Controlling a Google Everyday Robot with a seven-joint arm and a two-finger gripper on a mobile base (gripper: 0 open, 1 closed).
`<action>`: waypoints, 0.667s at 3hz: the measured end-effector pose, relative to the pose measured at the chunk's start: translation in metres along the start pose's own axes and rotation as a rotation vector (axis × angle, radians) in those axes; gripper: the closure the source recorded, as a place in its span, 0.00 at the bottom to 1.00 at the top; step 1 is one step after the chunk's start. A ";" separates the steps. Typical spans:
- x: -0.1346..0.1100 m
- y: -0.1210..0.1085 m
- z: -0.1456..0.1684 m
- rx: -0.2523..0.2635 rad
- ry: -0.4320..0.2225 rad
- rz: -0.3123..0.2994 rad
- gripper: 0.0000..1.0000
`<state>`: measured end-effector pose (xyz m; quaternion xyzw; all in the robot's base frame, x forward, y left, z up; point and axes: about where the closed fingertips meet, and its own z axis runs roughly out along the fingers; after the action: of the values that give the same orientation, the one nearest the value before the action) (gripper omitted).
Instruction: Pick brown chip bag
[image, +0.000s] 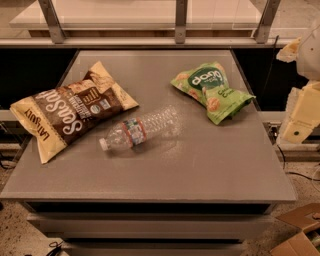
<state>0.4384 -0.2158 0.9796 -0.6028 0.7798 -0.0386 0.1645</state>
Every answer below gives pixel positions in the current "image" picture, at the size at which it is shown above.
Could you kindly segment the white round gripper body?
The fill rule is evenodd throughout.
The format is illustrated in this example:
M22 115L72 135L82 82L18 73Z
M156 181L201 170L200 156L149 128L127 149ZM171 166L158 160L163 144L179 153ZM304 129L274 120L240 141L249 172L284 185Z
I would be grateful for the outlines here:
M301 38L297 72L309 80L320 80L320 19L315 19Z

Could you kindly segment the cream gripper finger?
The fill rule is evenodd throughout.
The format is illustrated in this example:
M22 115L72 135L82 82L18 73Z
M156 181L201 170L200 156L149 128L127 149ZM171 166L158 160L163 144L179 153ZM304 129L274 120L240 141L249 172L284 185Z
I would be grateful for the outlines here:
M293 87L288 95L280 140L302 143L320 125L320 82L309 81L302 89Z
M298 37L283 47L277 54L276 59L290 63L296 60L301 38Z

